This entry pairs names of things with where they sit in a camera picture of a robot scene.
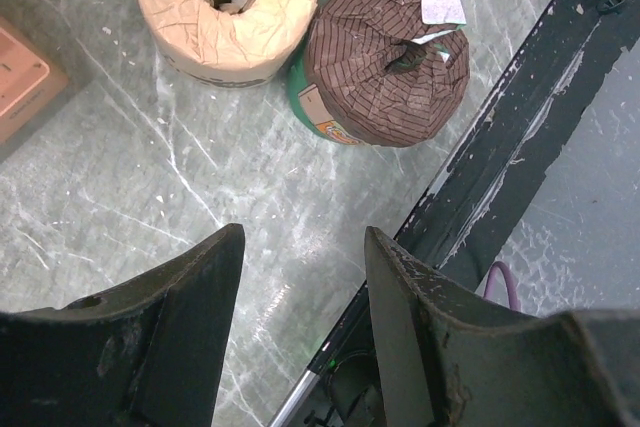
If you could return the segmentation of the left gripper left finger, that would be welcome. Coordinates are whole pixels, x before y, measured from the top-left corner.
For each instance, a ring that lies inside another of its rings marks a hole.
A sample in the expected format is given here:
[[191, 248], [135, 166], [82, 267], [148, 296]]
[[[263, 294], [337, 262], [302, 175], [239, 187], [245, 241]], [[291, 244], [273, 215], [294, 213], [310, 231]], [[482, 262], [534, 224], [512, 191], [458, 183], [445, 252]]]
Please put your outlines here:
[[208, 426], [245, 250], [229, 224], [61, 309], [1, 316], [5, 426]]

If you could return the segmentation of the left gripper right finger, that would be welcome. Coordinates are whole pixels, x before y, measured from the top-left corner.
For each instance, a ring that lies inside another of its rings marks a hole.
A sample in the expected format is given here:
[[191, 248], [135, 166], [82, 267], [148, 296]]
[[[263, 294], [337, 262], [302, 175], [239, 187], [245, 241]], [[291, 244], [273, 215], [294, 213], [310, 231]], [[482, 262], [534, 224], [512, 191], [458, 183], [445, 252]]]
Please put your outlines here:
[[639, 314], [547, 318], [487, 301], [365, 233], [370, 314], [390, 426], [635, 426]]

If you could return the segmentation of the brown green paper roll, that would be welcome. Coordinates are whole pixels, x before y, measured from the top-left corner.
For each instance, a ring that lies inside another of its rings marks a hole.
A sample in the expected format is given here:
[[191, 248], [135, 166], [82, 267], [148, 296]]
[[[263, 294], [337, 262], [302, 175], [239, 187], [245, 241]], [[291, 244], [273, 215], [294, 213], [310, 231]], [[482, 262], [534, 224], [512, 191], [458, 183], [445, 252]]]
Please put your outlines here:
[[430, 140], [470, 80], [461, 0], [327, 0], [293, 61], [293, 114], [343, 145]]

